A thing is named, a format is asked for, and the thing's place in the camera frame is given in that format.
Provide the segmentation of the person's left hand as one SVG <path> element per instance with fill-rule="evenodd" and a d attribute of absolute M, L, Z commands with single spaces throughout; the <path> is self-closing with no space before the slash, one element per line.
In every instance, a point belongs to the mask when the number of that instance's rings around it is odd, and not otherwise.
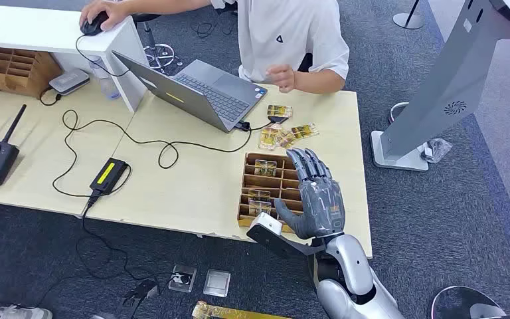
<path fill-rule="evenodd" d="M 288 64 L 275 64 L 266 71 L 266 78 L 282 93 L 289 93 L 296 88 L 296 71 Z"/>

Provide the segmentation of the person's right hand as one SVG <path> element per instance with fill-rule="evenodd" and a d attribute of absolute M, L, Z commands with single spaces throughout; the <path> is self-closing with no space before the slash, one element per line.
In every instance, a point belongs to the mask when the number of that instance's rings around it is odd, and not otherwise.
<path fill-rule="evenodd" d="M 127 3 L 123 1 L 92 1 L 81 10 L 79 25 L 82 27 L 85 22 L 93 24 L 101 12 L 105 12 L 108 16 L 100 23 L 100 28 L 103 31 L 109 31 L 128 15 L 131 15 Z"/>

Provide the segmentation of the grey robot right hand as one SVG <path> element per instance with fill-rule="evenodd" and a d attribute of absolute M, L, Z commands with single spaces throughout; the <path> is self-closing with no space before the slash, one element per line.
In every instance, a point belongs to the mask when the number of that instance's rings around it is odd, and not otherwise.
<path fill-rule="evenodd" d="M 278 216 L 300 239 L 342 233 L 346 218 L 343 197 L 330 169 L 311 149 L 290 148 L 286 154 L 297 172 L 303 213 L 296 215 L 282 199 L 275 199 Z"/>

